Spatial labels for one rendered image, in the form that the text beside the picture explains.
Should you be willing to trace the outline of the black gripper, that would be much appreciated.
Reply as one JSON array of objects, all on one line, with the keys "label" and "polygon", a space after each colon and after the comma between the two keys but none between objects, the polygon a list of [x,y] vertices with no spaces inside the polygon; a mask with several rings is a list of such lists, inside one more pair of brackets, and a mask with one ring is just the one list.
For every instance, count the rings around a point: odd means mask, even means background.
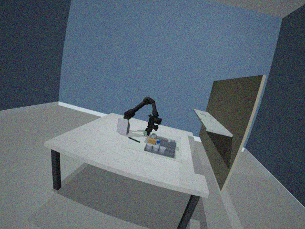
[{"label": "black gripper", "polygon": [[147,128],[145,129],[145,131],[147,132],[147,135],[149,136],[149,134],[152,132],[152,126],[153,126],[154,123],[152,122],[148,122],[148,126]]}]

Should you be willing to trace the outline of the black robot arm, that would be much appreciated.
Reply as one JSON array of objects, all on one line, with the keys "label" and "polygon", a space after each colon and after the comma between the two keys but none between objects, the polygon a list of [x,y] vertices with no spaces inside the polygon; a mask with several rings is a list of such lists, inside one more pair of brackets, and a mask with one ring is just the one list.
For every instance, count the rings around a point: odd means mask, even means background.
[{"label": "black robot arm", "polygon": [[[147,104],[152,104],[152,114],[153,114],[153,116],[151,114],[148,115],[150,117],[149,122],[156,123],[156,124],[160,125],[161,122],[162,122],[162,119],[158,118],[159,115],[158,115],[158,112],[156,110],[155,101],[150,97],[145,97],[144,100],[140,104],[138,104],[135,108],[126,111],[124,113],[124,119],[127,119],[127,120],[131,119],[135,115],[135,112],[137,112],[139,109],[141,109],[144,105],[147,105]],[[152,129],[157,131],[157,129],[159,128],[158,125],[153,124]]]}]

